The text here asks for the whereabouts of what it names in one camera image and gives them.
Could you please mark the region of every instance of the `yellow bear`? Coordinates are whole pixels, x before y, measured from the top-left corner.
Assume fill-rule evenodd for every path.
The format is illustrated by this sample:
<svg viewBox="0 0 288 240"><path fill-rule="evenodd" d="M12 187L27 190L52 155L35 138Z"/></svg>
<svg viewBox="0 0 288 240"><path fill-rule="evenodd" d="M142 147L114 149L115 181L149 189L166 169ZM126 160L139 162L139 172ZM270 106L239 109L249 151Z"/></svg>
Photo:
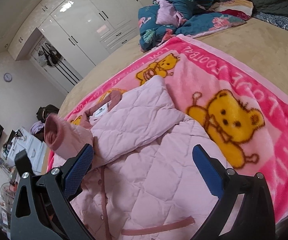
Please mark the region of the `yellow bear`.
<svg viewBox="0 0 288 240"><path fill-rule="evenodd" d="M175 67L179 61L179 57L174 56L173 53L167 55L159 62L153 62L149 66L138 72L136 78L141 81L140 85L143 85L146 81L150 80L155 75L160 75L165 78L166 76L172 76L174 72L167 72Z"/></svg>
<svg viewBox="0 0 288 240"><path fill-rule="evenodd" d="M117 91L121 92L121 94L124 94L125 92L127 92L127 90L125 90L125 89L111 88L111 89L109 89L108 91L106 91L106 92L100 97L99 103L102 102L102 101L105 99L105 97L107 97L113 90L117 90Z"/></svg>
<svg viewBox="0 0 288 240"><path fill-rule="evenodd" d="M245 163L257 163L258 154L245 156L240 144L251 140L254 132L265 125L263 114L254 108L248 110L247 104L236 100L229 90L218 92L205 108L197 105L201 97L200 92L193 94L193 106L187 114L204 127L226 160L235 169Z"/></svg>
<svg viewBox="0 0 288 240"><path fill-rule="evenodd" d="M82 119L82 116L80 115L80 116L76 117L74 120L72 120L71 124L80 125L81 119Z"/></svg>

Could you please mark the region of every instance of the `pink fleece blanket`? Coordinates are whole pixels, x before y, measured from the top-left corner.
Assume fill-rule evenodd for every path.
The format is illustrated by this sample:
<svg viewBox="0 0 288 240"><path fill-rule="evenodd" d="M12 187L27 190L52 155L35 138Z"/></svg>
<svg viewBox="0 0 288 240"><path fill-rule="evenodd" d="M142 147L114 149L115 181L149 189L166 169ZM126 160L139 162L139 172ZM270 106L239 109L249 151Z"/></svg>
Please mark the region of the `pink fleece blanket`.
<svg viewBox="0 0 288 240"><path fill-rule="evenodd" d="M288 96L233 57L178 35L117 73L66 116L83 112L112 90L122 93L154 75L165 79L177 109L197 120L239 174L265 175L275 220L288 215ZM51 154L49 168L54 158Z"/></svg>

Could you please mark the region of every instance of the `pink quilted jacket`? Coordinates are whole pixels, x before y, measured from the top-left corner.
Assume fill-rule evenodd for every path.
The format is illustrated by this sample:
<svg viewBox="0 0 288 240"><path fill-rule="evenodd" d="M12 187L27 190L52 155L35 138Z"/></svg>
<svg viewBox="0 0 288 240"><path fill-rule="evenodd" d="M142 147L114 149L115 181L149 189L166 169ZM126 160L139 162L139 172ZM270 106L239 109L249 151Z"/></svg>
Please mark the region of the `pink quilted jacket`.
<svg viewBox="0 0 288 240"><path fill-rule="evenodd" d="M154 76L123 94L91 131L93 168L71 204L93 236L189 240L217 202L192 160L193 147L201 144L229 164L201 125L175 109L164 79ZM63 162L57 156L54 166Z"/></svg>

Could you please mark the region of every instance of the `bed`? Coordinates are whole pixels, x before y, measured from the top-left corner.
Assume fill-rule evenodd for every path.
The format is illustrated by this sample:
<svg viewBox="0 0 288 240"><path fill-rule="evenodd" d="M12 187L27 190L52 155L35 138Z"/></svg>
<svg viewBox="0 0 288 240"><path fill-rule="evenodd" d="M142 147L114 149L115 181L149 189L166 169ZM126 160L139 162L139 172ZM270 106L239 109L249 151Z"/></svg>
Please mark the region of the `bed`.
<svg viewBox="0 0 288 240"><path fill-rule="evenodd" d="M64 100L59 116L67 116L90 92L142 57L138 40L139 36L119 48L78 83ZM288 95L288 31L251 18L244 25L196 40L246 64ZM288 229L288 220L277 229L281 225Z"/></svg>

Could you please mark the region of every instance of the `white wardrobe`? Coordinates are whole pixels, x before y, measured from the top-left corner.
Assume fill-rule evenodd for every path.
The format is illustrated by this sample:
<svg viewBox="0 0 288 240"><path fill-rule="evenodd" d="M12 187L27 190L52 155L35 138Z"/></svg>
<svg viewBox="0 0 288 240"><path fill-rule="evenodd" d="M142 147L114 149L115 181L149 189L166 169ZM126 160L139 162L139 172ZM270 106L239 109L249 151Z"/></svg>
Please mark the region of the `white wardrobe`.
<svg viewBox="0 0 288 240"><path fill-rule="evenodd" d="M141 0L65 0L39 30L85 77L139 34Z"/></svg>
<svg viewBox="0 0 288 240"><path fill-rule="evenodd" d="M37 28L85 77L94 66L139 34L138 10L149 4L151 0L62 0L60 5L58 0L43 0L38 5L41 9L30 16L42 21L30 21L29 29L36 35ZM29 43L27 35L21 39L20 31L9 49L17 60Z"/></svg>

